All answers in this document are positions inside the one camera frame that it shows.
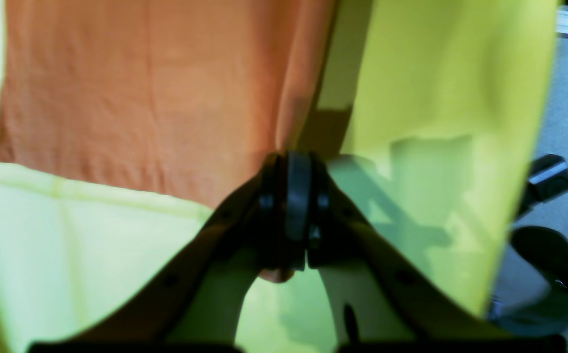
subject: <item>cloth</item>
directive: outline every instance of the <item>cloth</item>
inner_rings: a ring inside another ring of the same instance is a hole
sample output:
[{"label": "cloth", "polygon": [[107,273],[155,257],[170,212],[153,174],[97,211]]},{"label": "cloth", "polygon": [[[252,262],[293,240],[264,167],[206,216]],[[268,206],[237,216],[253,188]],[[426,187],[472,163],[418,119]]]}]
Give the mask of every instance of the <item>cloth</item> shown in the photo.
[{"label": "cloth", "polygon": [[295,145],[333,0],[8,0],[0,161],[215,207]]},{"label": "cloth", "polygon": [[[330,173],[432,283],[479,315],[533,157],[558,1],[338,3],[318,120],[330,127],[349,113],[339,152],[355,157]],[[0,82],[1,19],[0,1]],[[0,163],[0,353],[95,324],[209,215],[194,202],[19,167]],[[257,280],[236,343],[248,353],[332,353],[333,317],[317,271],[283,285]]]}]

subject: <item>lime green fabric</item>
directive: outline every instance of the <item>lime green fabric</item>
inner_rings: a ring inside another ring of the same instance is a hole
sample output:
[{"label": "lime green fabric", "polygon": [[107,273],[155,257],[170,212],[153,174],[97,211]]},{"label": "lime green fabric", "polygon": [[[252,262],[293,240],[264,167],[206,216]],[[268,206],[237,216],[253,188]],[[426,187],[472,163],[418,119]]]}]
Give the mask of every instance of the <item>lime green fabric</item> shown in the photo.
[{"label": "lime green fabric", "polygon": [[[331,173],[382,235],[475,315],[535,144],[556,5],[345,0],[335,24],[318,104],[353,105],[353,114]],[[3,33],[0,1],[0,80]],[[0,353],[69,337],[110,313],[210,212],[0,164]],[[249,353],[331,352],[318,273],[257,280],[237,344]]]}]

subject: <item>screw hole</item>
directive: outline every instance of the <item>screw hole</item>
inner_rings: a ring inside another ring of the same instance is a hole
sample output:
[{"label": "screw hole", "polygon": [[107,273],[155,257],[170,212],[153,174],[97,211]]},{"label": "screw hole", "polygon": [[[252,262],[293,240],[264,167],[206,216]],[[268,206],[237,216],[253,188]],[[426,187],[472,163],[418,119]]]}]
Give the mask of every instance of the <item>screw hole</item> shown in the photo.
[{"label": "screw hole", "polygon": [[395,277],[397,279],[397,281],[405,286],[410,286],[412,284],[414,284],[415,277],[414,275],[407,270],[399,270],[395,273]]},{"label": "screw hole", "polygon": [[166,288],[171,288],[179,282],[179,276],[175,274],[167,275],[164,279],[164,286]]}]

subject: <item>orange cloth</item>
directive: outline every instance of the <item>orange cloth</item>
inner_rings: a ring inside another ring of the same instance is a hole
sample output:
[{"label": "orange cloth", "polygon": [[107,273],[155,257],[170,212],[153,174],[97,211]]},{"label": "orange cloth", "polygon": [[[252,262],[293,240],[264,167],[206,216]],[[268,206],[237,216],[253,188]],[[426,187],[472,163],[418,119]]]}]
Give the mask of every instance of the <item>orange cloth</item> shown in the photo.
[{"label": "orange cloth", "polygon": [[215,207],[295,145],[333,0],[6,0],[0,161]]}]

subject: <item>yellow cloth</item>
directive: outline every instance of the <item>yellow cloth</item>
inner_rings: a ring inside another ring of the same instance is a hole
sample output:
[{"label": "yellow cloth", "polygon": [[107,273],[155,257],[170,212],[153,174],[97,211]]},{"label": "yellow cloth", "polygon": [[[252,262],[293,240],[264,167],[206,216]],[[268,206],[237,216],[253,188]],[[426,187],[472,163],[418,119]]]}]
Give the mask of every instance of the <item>yellow cloth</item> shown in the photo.
[{"label": "yellow cloth", "polygon": [[[345,140],[339,147],[301,137],[301,147],[325,147],[333,177],[378,230],[475,314],[532,158],[556,5],[344,0],[306,129],[328,124]],[[0,80],[2,70],[0,2]],[[0,165],[0,353],[69,337],[108,314],[209,213],[163,195]],[[331,352],[330,315],[316,271],[277,286],[258,280],[237,344],[248,353]]]}]

